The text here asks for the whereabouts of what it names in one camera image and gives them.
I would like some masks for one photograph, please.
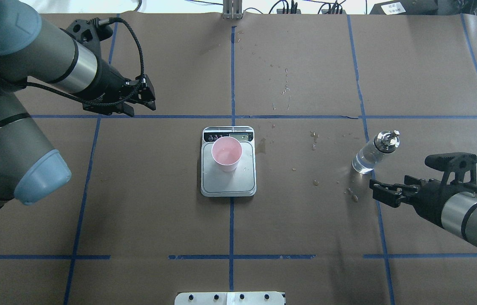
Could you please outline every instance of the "white label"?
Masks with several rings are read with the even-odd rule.
[[[406,12],[405,8],[400,2],[386,4],[382,6],[382,10],[386,15],[395,15],[400,14],[401,12]]]

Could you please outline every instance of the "cup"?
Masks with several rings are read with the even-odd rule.
[[[242,145],[234,137],[221,137],[212,145],[212,158],[224,172],[232,172],[239,165]]]

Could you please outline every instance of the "bottle with metal spout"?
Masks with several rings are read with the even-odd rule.
[[[382,162],[399,147],[401,140],[399,131],[384,130],[363,147],[351,164],[359,174],[366,174],[372,171],[377,164]]]

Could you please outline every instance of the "light blue joint cap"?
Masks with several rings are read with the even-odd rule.
[[[41,32],[39,13],[18,0],[0,0],[0,56],[29,46]]]
[[[49,151],[20,179],[14,197],[25,205],[43,199],[71,179],[71,171],[57,149]]]

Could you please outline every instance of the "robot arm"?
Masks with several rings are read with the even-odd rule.
[[[31,76],[69,94],[84,110],[133,116],[124,102],[155,110],[155,93],[141,73],[132,81],[101,59],[100,41],[112,36],[110,24],[119,18],[76,20],[58,29],[27,4],[0,0],[0,208],[13,198],[32,204],[70,179],[71,172],[13,92]]]
[[[465,152],[430,155],[425,165],[444,172],[442,181],[405,176],[403,185],[370,180],[372,197],[396,208],[413,206],[416,213],[433,224],[477,247],[477,156]],[[470,172],[470,181],[464,177]],[[455,179],[448,183],[450,174]]]

